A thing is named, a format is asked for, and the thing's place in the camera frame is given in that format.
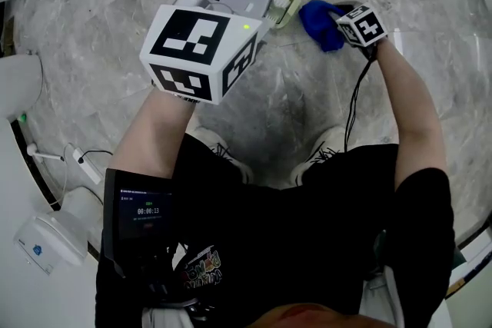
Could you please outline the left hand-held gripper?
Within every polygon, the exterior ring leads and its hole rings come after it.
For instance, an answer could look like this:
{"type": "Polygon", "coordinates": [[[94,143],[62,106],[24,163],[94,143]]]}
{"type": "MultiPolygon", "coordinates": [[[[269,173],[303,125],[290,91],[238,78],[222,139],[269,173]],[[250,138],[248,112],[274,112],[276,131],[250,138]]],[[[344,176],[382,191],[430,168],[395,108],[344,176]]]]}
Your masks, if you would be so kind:
{"type": "Polygon", "coordinates": [[[176,0],[159,7],[139,55],[159,90],[220,104],[254,63],[270,28],[262,17],[271,0],[215,1],[176,0]]]}

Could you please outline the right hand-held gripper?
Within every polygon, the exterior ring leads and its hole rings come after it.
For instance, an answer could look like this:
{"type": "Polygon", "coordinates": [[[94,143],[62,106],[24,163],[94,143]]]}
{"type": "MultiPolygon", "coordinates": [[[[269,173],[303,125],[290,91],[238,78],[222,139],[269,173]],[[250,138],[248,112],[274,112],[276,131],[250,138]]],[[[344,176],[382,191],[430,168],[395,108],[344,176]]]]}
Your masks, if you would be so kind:
{"type": "Polygon", "coordinates": [[[387,36],[387,29],[370,3],[334,4],[337,29],[352,47],[368,48],[387,36]]]}

